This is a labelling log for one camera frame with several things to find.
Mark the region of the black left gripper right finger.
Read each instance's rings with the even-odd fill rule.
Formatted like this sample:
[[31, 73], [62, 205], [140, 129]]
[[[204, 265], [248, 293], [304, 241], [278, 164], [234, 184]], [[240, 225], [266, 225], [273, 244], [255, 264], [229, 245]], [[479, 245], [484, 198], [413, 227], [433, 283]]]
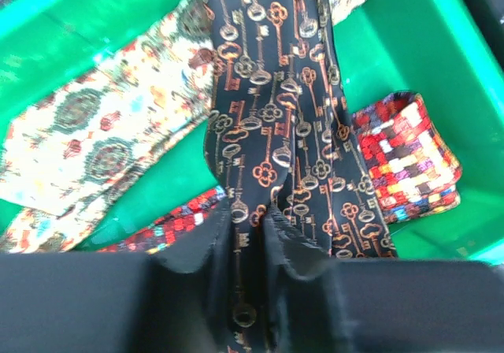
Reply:
[[344, 259], [263, 219], [280, 352], [500, 352], [503, 275], [482, 262]]

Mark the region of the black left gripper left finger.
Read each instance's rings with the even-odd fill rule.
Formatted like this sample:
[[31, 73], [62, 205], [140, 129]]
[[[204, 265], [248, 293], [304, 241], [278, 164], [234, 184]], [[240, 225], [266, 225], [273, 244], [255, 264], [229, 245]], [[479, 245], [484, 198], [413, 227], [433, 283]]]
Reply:
[[205, 318], [222, 201], [173, 246], [1, 257], [4, 352], [214, 352]]

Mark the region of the black key pattern tie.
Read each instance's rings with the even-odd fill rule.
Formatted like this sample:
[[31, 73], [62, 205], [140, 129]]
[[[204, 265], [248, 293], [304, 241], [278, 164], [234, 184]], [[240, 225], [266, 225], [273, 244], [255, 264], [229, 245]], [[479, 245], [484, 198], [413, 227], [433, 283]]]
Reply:
[[270, 352], [264, 234], [280, 217], [337, 258], [397, 255], [365, 169], [329, 0], [207, 0], [217, 75], [205, 156], [227, 192], [222, 352]]

